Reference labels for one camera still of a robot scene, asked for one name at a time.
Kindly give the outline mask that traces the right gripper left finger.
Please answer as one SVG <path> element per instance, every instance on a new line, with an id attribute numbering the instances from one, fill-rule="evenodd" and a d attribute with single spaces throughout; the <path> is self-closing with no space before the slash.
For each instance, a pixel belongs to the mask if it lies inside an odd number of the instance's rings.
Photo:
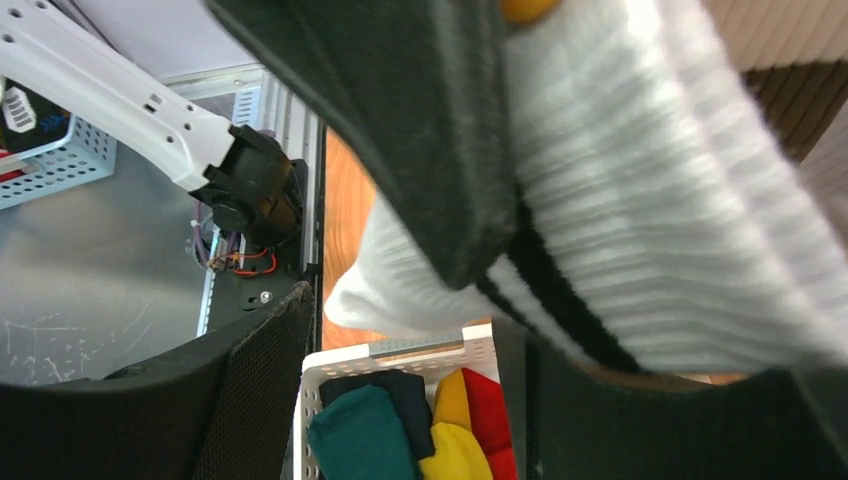
<path id="1" fill-rule="evenodd" d="M 306 282 L 102 379 L 1 388 L 5 479 L 277 479 L 313 331 Z"/>

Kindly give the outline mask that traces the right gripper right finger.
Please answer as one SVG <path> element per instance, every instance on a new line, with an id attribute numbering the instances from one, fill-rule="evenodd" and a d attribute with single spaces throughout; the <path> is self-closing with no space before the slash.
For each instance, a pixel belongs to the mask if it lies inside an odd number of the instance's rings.
<path id="1" fill-rule="evenodd" d="M 525 24 L 497 1 L 208 7 L 356 152 L 447 288 L 474 285 L 508 250 L 520 195 L 507 43 L 556 7 Z M 494 319 L 523 479 L 847 475 L 847 359 L 627 372 Z"/>

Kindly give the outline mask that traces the white sock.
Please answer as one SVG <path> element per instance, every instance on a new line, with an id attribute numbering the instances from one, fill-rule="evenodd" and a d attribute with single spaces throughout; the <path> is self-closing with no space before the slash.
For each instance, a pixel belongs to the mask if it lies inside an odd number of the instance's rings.
<path id="1" fill-rule="evenodd" d="M 507 43 L 520 225 L 447 288 L 377 197 L 324 310 L 391 336 L 507 317 L 627 372 L 847 359 L 847 260 L 696 1 L 565 1 Z"/>

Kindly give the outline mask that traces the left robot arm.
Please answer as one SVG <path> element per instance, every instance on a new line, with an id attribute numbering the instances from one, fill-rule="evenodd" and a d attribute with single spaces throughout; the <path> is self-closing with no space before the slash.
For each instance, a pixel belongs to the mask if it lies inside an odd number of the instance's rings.
<path id="1" fill-rule="evenodd" d="M 136 151 L 250 244 L 296 238 L 302 196 L 275 140 L 181 97 L 49 2 L 2 2 L 1 73 Z"/>

